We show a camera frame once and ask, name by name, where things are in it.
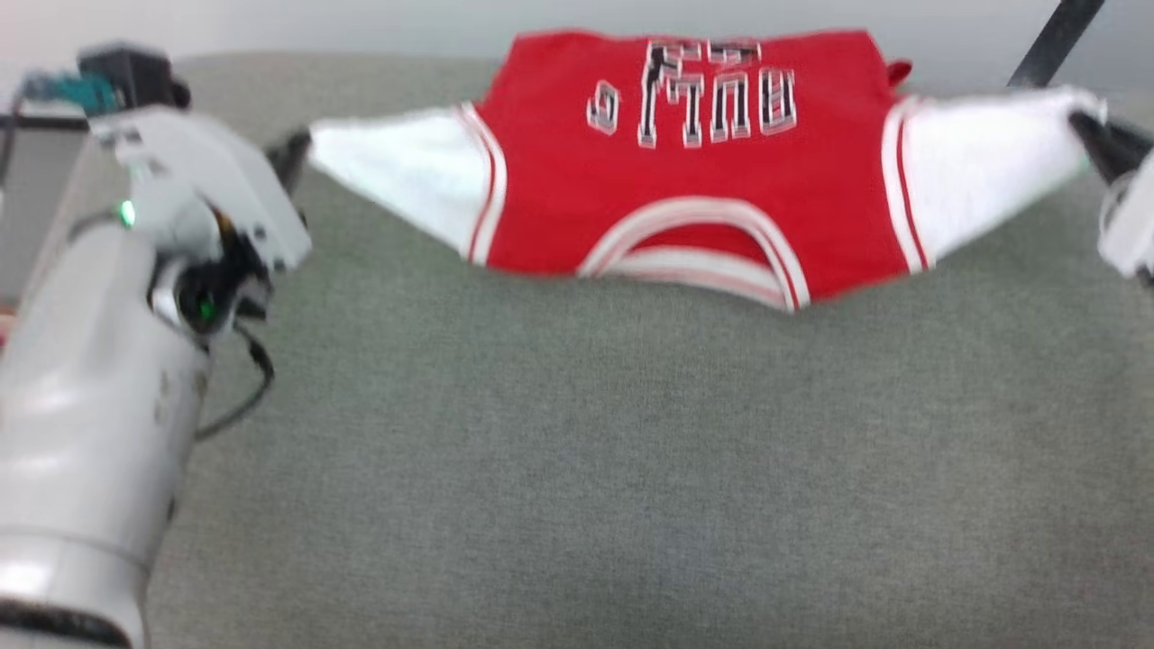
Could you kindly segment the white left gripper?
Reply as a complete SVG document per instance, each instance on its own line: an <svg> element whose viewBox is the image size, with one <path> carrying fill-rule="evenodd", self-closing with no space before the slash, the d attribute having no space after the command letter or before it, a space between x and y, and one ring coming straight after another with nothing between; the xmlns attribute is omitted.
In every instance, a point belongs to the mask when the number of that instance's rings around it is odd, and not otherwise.
<svg viewBox="0 0 1154 649"><path fill-rule="evenodd" d="M167 106L98 115L92 135L129 178L119 216L162 255L219 261L227 233L246 237L257 270L295 270L312 238L291 202L312 147L297 129L264 152L210 115Z"/></svg>

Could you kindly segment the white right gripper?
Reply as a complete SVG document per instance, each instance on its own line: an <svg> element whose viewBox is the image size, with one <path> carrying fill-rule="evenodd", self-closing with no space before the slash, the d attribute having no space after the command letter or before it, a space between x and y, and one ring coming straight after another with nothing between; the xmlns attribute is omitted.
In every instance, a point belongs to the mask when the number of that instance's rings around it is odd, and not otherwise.
<svg viewBox="0 0 1154 649"><path fill-rule="evenodd" d="M1154 136L1129 124L1067 115L1096 173L1108 186L1099 214L1099 254L1126 279L1154 279Z"/></svg>

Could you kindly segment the red white basketball jersey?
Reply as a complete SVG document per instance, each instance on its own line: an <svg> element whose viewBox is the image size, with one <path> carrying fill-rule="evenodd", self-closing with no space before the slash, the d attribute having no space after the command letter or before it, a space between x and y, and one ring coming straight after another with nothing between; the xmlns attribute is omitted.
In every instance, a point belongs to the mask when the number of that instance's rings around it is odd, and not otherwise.
<svg viewBox="0 0 1154 649"><path fill-rule="evenodd" d="M310 124L312 164L511 274L794 312L931 270L1079 174L1081 87L932 99L865 30L520 33L479 100Z"/></svg>

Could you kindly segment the grey fabric sofa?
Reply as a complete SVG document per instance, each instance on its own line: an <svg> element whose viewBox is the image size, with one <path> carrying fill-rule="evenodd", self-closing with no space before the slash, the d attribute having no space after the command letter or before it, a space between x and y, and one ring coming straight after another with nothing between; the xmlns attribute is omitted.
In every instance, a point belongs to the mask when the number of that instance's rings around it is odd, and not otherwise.
<svg viewBox="0 0 1154 649"><path fill-rule="evenodd" d="M316 172L155 649L1154 649L1154 296L1085 174L796 316L475 268Z"/></svg>

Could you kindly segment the black door frame strip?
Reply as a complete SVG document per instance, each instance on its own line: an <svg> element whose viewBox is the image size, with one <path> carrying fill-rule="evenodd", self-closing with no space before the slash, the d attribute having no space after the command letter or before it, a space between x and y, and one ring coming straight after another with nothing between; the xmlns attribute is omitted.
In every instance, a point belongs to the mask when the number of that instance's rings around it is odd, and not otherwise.
<svg viewBox="0 0 1154 649"><path fill-rule="evenodd" d="M1107 0L1058 0L1006 85L1050 85L1106 3Z"/></svg>

